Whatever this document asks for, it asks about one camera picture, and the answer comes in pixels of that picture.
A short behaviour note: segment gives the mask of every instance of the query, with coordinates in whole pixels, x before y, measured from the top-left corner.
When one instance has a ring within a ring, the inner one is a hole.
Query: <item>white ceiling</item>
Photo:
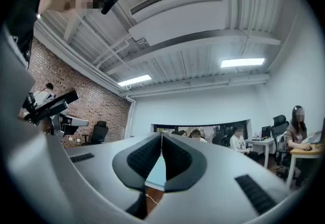
[[[174,82],[187,82],[188,85],[182,85],[182,88],[187,88],[190,87],[189,80],[195,78],[203,78],[204,82],[209,77],[229,74],[230,83],[232,75],[265,74],[280,50],[281,41],[273,35],[283,0],[224,0],[225,30],[215,33],[230,35],[227,42],[211,41],[208,38],[204,41],[205,36],[202,34],[203,40],[193,44],[154,46],[139,44],[129,36],[128,30],[137,24],[129,10],[142,1],[120,0],[107,15],[102,15],[99,10],[68,14],[48,11],[36,23],[35,35],[78,71],[121,95],[139,94],[141,90],[148,93],[162,86],[165,86],[163,89],[166,91]],[[196,15],[200,15],[200,12],[204,10],[198,10]],[[246,43],[250,25],[251,39]],[[265,39],[270,39],[272,44],[265,43]],[[126,44],[128,47],[119,52]],[[240,56],[264,57],[266,61],[261,67],[239,68],[240,71],[236,68],[220,68],[223,59]],[[134,84],[130,90],[116,84],[145,74],[149,74],[152,80]]]

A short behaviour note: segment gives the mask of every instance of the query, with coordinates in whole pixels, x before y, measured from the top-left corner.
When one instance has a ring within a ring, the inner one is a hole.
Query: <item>ceiling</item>
[[[283,0],[223,0],[224,29],[190,35],[198,40],[183,36],[153,46],[135,41],[129,33],[137,25],[129,10],[142,1],[120,0],[107,15],[100,10],[47,11],[36,23],[35,36],[82,74],[121,96],[229,86],[241,76],[245,80],[237,81],[243,84],[269,78],[281,46],[274,33]],[[203,16],[205,10],[193,15]],[[220,67],[223,59],[241,56],[266,60],[260,67]],[[152,80],[133,84],[130,90],[117,85],[145,74]]]

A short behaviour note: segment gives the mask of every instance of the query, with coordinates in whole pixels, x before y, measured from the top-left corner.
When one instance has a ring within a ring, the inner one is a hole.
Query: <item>microphone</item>
[[[113,7],[113,5],[115,5],[115,3],[117,1],[119,1],[119,0],[105,0],[104,7],[102,8],[101,13],[103,15],[106,15],[108,13],[108,11]]]

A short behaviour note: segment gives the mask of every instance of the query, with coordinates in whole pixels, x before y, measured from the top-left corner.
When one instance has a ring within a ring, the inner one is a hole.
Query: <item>rectangular light panel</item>
[[[238,66],[253,66],[262,65],[264,58],[251,58],[251,59],[225,59],[221,63],[222,68],[238,67]]]
[[[130,84],[138,83],[138,82],[145,81],[145,80],[151,80],[151,77],[149,75],[144,75],[144,76],[141,76],[141,77],[138,77],[138,78],[125,80],[123,82],[120,82],[118,85],[127,86],[127,85],[130,85]]]

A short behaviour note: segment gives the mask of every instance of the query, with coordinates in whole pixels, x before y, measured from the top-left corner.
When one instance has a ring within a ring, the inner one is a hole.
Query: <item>chair headrest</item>
[[[105,121],[97,121],[97,125],[106,127],[106,122]]]
[[[277,125],[281,125],[281,124],[285,123],[286,117],[284,115],[279,115],[279,116],[273,117],[273,120],[274,120],[274,125],[277,126]]]

